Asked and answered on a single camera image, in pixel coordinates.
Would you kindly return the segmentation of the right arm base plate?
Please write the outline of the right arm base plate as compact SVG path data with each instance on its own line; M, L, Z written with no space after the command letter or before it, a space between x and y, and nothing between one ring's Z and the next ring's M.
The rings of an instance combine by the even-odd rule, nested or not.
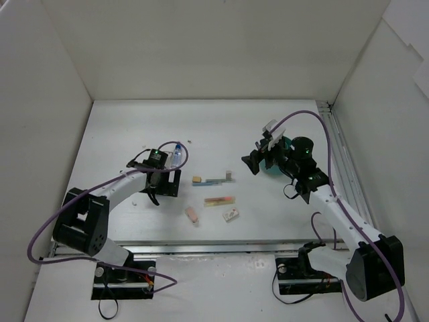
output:
M304 271L300 259L276 257L274 286L280 295L309 295L341 293L339 280L328 273L309 269Z

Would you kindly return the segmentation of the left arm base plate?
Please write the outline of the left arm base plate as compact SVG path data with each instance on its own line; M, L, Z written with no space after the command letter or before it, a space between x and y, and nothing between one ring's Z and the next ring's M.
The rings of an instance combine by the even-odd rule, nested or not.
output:
M91 300L153 299L155 277L97 264Z

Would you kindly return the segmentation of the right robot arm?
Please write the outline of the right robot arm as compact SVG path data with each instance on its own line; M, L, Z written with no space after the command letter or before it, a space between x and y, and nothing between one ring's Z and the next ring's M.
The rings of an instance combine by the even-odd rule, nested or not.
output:
M405 284L404 249L396 236L385 237L340 196L332 191L330 179L312 157L314 143L306 137L287 142L282 136L266 136L250 155L242 157L252 174L277 166L291 178L296 195L324 215L349 249L344 255L324 243L307 243L296 260L298 272L312 276L321 271L348 285L360 301L368 301Z

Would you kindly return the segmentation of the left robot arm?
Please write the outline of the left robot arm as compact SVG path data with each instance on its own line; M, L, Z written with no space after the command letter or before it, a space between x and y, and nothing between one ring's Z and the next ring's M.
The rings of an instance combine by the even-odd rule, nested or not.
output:
M147 150L149 156L142 162L131 159L128 172L91 189L70 189L53 229L54 241L77 250L90 260L110 266L110 274L118 281L129 280L136 268L131 251L108 238L110 212L135 193L147 195L158 206L157 196L177 197L181 161L176 167L168 166L171 156L159 149Z

